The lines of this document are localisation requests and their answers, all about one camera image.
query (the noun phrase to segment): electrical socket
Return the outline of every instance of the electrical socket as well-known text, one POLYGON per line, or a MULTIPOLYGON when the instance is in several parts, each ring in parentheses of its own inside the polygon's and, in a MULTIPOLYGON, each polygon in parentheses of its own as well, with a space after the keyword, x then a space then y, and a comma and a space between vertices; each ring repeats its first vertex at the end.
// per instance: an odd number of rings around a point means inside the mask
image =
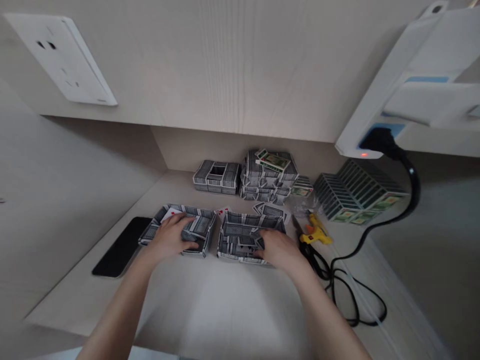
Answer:
POLYGON ((118 104, 72 19, 19 13, 4 16, 68 100, 118 104))

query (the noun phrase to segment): white shelf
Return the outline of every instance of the white shelf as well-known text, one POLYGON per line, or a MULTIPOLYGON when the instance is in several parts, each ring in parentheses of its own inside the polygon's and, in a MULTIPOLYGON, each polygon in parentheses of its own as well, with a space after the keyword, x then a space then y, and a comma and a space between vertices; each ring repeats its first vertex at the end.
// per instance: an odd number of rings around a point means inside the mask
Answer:
MULTIPOLYGON (((166 203, 252 213, 254 201, 194 189, 191 172, 168 171, 27 316, 26 321, 90 335, 122 279, 91 271, 130 220, 152 217, 166 203)), ((327 223, 334 246, 315 247, 331 258, 352 249, 361 228, 327 223)), ((153 273, 135 344, 195 359, 309 359, 312 357, 300 298, 291 281, 274 268, 226 263, 216 256, 218 228, 206 258, 177 256, 153 273)), ((295 236, 292 223, 287 233, 295 236)), ((439 358, 443 348, 376 247, 347 263, 355 277, 373 287, 388 305, 382 327, 355 332, 375 359, 439 358)), ((340 306, 349 299, 340 296, 340 306)))

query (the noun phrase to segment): black phone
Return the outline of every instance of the black phone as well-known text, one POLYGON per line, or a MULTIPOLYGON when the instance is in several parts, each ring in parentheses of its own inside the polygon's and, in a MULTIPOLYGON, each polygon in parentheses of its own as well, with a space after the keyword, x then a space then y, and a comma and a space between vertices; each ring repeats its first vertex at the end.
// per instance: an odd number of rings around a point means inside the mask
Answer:
POLYGON ((134 217, 91 273, 107 278, 119 278, 139 249, 139 238, 152 221, 150 217, 134 217))

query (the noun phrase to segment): plug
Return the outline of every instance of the plug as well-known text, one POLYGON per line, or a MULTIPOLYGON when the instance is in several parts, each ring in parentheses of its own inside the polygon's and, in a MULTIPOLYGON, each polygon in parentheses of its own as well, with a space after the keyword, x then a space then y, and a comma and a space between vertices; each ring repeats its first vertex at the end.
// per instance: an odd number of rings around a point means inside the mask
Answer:
POLYGON ((397 145, 392 131, 386 127, 376 127, 363 139, 360 149, 373 150, 388 156, 392 160, 400 160, 406 156, 405 150, 397 145))

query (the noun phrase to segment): yellow glue gun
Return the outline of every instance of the yellow glue gun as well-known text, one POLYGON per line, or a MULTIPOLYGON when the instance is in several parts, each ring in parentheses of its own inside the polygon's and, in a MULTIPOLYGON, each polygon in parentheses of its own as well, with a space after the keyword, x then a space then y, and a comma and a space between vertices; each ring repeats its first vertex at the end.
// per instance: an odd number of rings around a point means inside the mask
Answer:
POLYGON ((323 244, 331 244, 332 238, 328 236, 323 224, 317 219, 314 213, 308 215, 308 219, 313 226, 307 225, 306 228, 310 235, 300 235, 300 241, 302 243, 311 244, 315 240, 320 240, 323 244))

